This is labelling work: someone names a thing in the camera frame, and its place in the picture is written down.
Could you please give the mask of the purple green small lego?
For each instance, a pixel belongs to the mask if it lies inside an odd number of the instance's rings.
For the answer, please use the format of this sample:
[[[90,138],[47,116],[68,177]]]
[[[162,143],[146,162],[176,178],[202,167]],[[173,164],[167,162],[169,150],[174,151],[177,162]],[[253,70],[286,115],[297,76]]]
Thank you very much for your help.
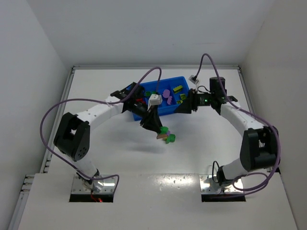
[[[160,128],[160,133],[157,134],[156,139],[167,138],[170,135],[170,131],[168,127],[162,126]]]

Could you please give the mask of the lime long lego brick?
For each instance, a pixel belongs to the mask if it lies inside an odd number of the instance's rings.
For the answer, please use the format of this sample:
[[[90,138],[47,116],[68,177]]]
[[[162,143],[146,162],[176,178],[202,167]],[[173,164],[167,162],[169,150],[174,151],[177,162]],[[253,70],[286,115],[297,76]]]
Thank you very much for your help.
[[[183,86],[179,85],[179,86],[173,88],[173,93],[177,94],[177,93],[180,93],[182,90],[183,90]]]

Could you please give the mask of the green lime lego piece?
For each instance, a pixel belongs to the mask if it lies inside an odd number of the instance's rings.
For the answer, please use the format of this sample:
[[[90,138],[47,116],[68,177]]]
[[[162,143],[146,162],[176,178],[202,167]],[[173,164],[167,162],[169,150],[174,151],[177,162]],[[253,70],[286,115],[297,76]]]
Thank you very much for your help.
[[[165,143],[173,143],[176,140],[176,135],[175,134],[169,134],[167,137],[165,137]]]

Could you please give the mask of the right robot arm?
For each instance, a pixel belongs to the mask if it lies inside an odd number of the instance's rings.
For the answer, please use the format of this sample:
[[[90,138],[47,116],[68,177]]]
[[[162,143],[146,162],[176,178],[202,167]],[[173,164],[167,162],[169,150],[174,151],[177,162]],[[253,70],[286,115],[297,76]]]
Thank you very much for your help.
[[[254,170],[272,167],[278,162],[277,129],[265,126],[243,112],[238,100],[227,95],[223,77],[210,78],[209,92],[197,93],[190,89],[187,98],[175,109],[175,113],[190,114],[196,112],[200,106],[210,106],[242,137],[239,158],[218,168],[216,179],[219,185],[230,183]]]

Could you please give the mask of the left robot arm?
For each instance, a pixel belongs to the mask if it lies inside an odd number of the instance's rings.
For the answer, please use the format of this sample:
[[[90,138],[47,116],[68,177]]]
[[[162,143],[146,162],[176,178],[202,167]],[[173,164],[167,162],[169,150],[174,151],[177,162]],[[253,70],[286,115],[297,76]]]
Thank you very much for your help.
[[[163,125],[158,115],[158,106],[162,103],[162,96],[153,93],[148,102],[144,103],[141,101],[144,93],[144,87],[132,83],[121,91],[111,93],[104,103],[77,114],[67,112],[62,116],[53,143],[72,160],[77,174],[86,184],[92,185],[100,175],[86,155],[90,149],[91,131],[105,121],[130,111],[141,117],[141,127],[161,134]]]

